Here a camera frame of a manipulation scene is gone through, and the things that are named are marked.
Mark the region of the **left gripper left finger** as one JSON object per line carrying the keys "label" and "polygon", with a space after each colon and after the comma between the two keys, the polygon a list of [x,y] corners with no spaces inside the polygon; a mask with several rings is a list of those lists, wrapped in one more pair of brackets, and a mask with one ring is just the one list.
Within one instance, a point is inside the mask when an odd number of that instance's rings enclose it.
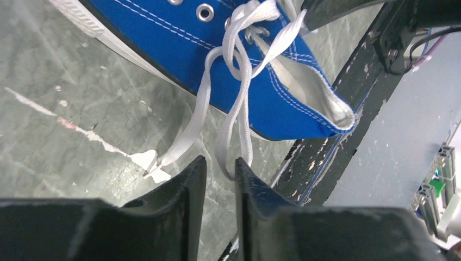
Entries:
{"label": "left gripper left finger", "polygon": [[1,260],[196,260],[207,162],[121,207],[97,198],[1,199]]}

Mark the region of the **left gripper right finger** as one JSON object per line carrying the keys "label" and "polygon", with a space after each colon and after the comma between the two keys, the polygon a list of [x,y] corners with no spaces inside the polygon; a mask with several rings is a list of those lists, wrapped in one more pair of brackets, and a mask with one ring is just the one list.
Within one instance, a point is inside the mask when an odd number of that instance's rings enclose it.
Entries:
{"label": "left gripper right finger", "polygon": [[239,260],[444,260],[413,213],[299,206],[235,162]]}

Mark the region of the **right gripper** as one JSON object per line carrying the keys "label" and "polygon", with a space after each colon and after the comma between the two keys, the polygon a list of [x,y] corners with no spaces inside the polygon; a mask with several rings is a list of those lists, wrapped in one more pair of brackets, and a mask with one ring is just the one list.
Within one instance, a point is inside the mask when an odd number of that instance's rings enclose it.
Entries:
{"label": "right gripper", "polygon": [[[314,31],[354,11],[386,0],[305,0],[301,10],[306,11],[304,25]],[[460,32],[460,1],[392,1],[385,19],[378,28],[375,42],[377,55],[388,74],[403,75],[415,64],[413,52],[429,41]],[[423,28],[447,27],[411,45],[416,32]]]}

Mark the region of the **white shoelace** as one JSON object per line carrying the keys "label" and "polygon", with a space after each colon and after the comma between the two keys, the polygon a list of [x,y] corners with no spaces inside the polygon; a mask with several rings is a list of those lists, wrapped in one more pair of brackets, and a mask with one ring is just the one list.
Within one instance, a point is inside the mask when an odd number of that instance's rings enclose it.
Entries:
{"label": "white shoelace", "polygon": [[179,159],[199,136],[207,116],[211,96],[220,87],[223,94],[230,96],[230,109],[216,138],[215,158],[222,173],[231,181],[235,174],[228,170],[227,160],[234,126],[238,127],[240,149],[244,159],[253,160],[250,138],[249,89],[253,78],[277,56],[281,55],[295,41],[304,27],[306,11],[296,11],[292,1],[282,1],[291,21],[276,34],[262,60],[252,65],[241,37],[247,42],[255,42],[264,28],[257,24],[281,17],[279,1],[248,1],[236,7],[225,23],[225,33],[220,46],[208,52],[198,92],[195,108],[184,131],[177,135],[171,147],[161,157],[160,162],[152,161],[145,177],[153,177],[161,168]]}

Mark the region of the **blue canvas sneaker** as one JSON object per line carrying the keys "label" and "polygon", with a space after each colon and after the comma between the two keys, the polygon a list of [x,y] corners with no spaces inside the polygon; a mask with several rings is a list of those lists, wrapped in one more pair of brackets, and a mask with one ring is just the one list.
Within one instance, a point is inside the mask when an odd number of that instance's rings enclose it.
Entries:
{"label": "blue canvas sneaker", "polygon": [[356,115],[339,97],[301,32],[303,14],[281,1],[53,1],[86,35],[140,68],[196,94],[205,58],[211,65],[210,104],[228,114],[240,90],[236,43],[254,70],[249,124],[270,141],[327,138],[350,132]]}

